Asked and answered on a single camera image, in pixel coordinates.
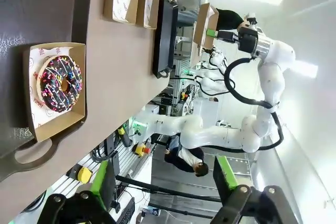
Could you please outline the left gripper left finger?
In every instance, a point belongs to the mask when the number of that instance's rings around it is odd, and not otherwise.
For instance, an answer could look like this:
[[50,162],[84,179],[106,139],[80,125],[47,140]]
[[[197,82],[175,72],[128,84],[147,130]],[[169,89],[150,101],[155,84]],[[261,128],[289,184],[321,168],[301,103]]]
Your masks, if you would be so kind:
[[44,223],[116,223],[109,214],[114,199],[115,174],[112,161],[103,161],[89,188],[67,198],[50,195],[44,205]]

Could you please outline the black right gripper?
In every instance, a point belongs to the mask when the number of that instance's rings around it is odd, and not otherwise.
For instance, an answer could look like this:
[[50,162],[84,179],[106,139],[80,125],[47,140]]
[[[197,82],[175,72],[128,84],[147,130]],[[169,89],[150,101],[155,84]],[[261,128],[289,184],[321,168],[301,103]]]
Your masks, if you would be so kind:
[[225,42],[238,42],[238,50],[242,52],[254,52],[258,43],[258,31],[256,28],[242,26],[238,35],[234,32],[207,29],[206,35]]

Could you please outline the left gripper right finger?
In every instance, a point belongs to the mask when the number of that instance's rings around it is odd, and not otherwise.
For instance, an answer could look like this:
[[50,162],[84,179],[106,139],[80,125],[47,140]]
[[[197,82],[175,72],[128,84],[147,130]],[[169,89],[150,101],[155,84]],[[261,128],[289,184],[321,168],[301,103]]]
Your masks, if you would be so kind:
[[279,186],[259,191],[239,184],[225,156],[215,157],[213,179],[222,207],[212,223],[240,223],[243,217],[252,217],[257,223],[292,223],[292,209]]

